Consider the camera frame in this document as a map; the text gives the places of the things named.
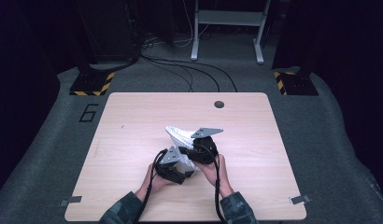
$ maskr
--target person's left hand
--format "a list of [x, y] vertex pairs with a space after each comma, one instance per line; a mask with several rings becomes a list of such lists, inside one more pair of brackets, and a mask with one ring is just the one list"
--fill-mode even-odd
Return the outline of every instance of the person's left hand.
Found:
[[[142, 183], [141, 188], [139, 190], [137, 190], [135, 193], [135, 196], [141, 202], [143, 202], [145, 200], [146, 192], [148, 191], [151, 169], [154, 169], [152, 164], [149, 165], [148, 171], [145, 175], [145, 179]], [[151, 186], [151, 193], [155, 193], [157, 191], [160, 191], [160, 189], [162, 189], [165, 185], [172, 184], [172, 183], [173, 183], [172, 181], [169, 181], [167, 179], [162, 178], [159, 175], [156, 175], [156, 176], [154, 176], [153, 181], [151, 183], [151, 185], [152, 185]]]

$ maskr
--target sleeve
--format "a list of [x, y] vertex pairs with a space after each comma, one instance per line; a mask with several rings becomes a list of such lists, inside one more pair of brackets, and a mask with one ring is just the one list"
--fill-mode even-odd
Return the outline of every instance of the sleeve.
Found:
[[220, 201], [224, 217], [228, 224], [259, 223], [247, 201], [240, 192], [233, 193]]
[[99, 220], [100, 224], [132, 224], [142, 207], [142, 202], [129, 192], [113, 204]]

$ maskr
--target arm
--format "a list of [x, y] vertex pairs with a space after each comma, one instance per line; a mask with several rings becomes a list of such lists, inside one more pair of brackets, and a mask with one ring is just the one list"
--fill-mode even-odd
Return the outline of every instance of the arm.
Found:
[[[136, 193], [129, 192], [122, 199], [113, 204], [99, 220], [100, 224], [131, 224], [135, 222], [139, 210], [142, 207], [142, 202], [145, 200], [150, 182], [151, 169], [153, 169], [152, 164], [149, 166], [139, 190], [137, 190]], [[172, 182], [156, 175], [153, 178], [151, 193], [159, 191], [165, 185], [170, 183]]]
[[[249, 204], [239, 192], [234, 192], [229, 177], [227, 176], [226, 161], [223, 155], [217, 157], [220, 168], [220, 201], [224, 217], [228, 223], [258, 223]], [[203, 165], [195, 162], [200, 170], [206, 176], [206, 179], [212, 186], [215, 186], [217, 179], [216, 168], [213, 163]]]

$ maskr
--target printed number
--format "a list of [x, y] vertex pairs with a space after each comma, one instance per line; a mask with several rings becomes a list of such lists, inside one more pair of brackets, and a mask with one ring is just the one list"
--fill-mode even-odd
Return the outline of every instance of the printed number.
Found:
[[98, 105], [96, 105], [96, 104], [89, 104], [89, 105], [87, 105], [86, 108], [84, 109], [83, 114], [80, 117], [80, 120], [78, 122], [92, 122], [93, 117], [96, 114], [96, 111], [89, 110], [90, 106], [98, 106]]

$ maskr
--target white shelf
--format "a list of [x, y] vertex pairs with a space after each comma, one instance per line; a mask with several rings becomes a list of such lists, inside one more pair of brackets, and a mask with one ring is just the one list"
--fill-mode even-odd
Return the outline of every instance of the white shelf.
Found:
[[199, 10], [199, 24], [260, 26], [262, 12]]

